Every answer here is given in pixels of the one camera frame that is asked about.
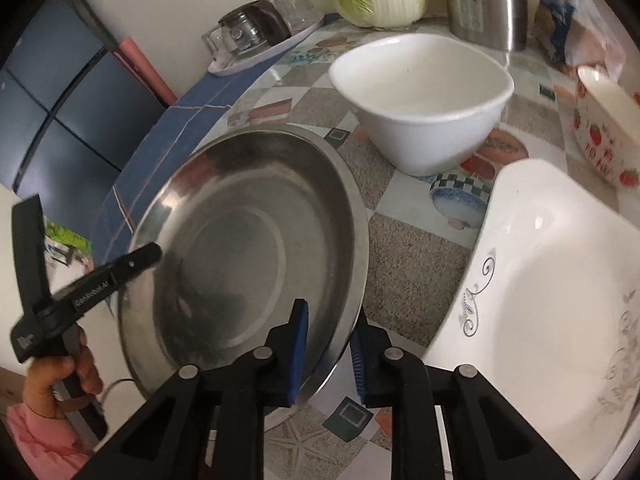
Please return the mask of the pink sleeved forearm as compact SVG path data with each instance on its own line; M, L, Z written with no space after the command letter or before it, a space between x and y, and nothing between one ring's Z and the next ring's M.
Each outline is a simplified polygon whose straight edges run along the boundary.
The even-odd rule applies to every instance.
M8 408L6 421L17 449L38 479L71 479L92 457L65 418L45 418L20 403Z

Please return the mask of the person's left hand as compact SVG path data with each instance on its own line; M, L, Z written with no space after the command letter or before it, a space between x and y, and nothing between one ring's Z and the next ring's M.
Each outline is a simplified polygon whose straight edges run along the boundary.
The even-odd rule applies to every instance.
M23 402L32 412L44 418L63 418L64 413L55 400L52 386L57 380L73 374L79 377L85 393L97 396L102 392L103 382L82 328L79 330L79 348L77 359L72 356L46 356L32 360L22 395Z

